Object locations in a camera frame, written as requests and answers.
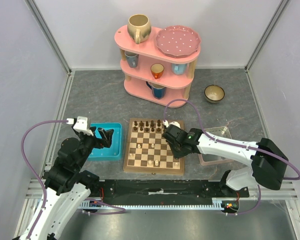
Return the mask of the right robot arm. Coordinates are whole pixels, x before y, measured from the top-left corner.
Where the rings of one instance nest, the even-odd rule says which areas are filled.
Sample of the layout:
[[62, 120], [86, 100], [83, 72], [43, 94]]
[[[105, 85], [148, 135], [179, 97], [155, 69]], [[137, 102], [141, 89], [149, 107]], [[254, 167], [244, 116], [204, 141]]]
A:
[[261, 185], [278, 191], [287, 169], [288, 158], [270, 139], [259, 142], [239, 141], [219, 137], [198, 128], [189, 132], [176, 122], [163, 122], [163, 138], [168, 142], [176, 159], [189, 154], [215, 155], [234, 160], [245, 167], [226, 171], [220, 181], [219, 191], [225, 197], [232, 196], [245, 187]]

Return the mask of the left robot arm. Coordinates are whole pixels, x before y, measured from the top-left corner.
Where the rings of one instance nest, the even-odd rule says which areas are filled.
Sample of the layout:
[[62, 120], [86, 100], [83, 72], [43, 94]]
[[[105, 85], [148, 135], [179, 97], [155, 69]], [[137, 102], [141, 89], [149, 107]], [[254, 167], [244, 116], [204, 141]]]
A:
[[79, 205], [100, 191], [99, 177], [82, 167], [93, 149], [110, 148], [113, 129], [90, 127], [65, 139], [51, 169], [44, 174], [41, 206], [19, 240], [58, 240]]

